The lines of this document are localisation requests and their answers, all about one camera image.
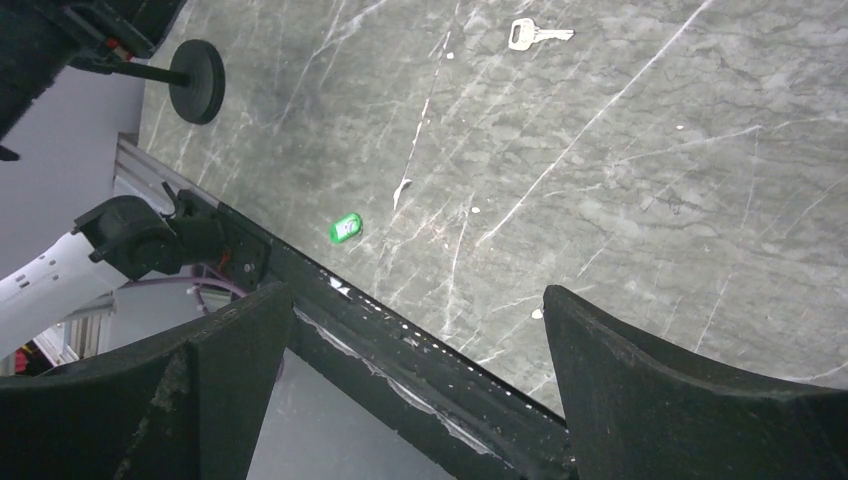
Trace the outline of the silver key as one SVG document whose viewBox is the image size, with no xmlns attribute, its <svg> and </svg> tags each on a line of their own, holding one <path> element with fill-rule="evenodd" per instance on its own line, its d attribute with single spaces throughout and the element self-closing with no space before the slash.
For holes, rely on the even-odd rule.
<svg viewBox="0 0 848 480">
<path fill-rule="evenodd" d="M 573 29 L 543 29 L 531 18 L 520 18 L 512 22 L 508 37 L 508 48 L 515 51 L 527 51 L 533 45 L 545 40 L 569 41 L 575 35 Z"/>
</svg>

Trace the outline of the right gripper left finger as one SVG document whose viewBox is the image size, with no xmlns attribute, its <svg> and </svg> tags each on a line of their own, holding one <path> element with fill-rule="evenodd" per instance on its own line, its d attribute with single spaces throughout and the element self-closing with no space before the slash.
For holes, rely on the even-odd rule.
<svg viewBox="0 0 848 480">
<path fill-rule="evenodd" d="M 243 479 L 294 321 L 276 282 L 37 377 L 1 381 L 5 479 Z"/>
</svg>

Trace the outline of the green key tag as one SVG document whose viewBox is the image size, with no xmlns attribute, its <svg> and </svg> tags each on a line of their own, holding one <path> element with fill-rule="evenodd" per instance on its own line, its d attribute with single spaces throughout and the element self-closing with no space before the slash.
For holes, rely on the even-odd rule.
<svg viewBox="0 0 848 480">
<path fill-rule="evenodd" d="M 332 224 L 329 237 L 332 243 L 340 244 L 360 235 L 363 220 L 358 213 L 349 213 Z"/>
</svg>

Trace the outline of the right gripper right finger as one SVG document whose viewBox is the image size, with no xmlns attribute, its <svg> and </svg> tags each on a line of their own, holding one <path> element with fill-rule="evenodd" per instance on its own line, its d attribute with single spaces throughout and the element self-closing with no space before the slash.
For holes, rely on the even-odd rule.
<svg viewBox="0 0 848 480">
<path fill-rule="evenodd" d="M 583 479 L 843 479 L 847 394 L 688 351 L 548 286 L 544 324 Z"/>
</svg>

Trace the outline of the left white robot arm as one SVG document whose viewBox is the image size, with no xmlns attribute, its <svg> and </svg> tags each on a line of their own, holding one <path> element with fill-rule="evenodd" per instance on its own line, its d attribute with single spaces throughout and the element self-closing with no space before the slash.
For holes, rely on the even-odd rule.
<svg viewBox="0 0 848 480">
<path fill-rule="evenodd" d="M 8 134 L 66 67 L 168 86 L 178 116 L 205 125 L 226 92 L 215 46 L 191 39 L 167 69 L 150 65 L 183 9 L 180 1 L 5 1 L 1 5 L 1 131 Z M 75 220 L 46 251 L 1 283 L 1 353 L 20 347 L 84 304 L 150 272 L 214 260 L 223 234 L 211 220 L 165 215 L 123 195 Z"/>
</svg>

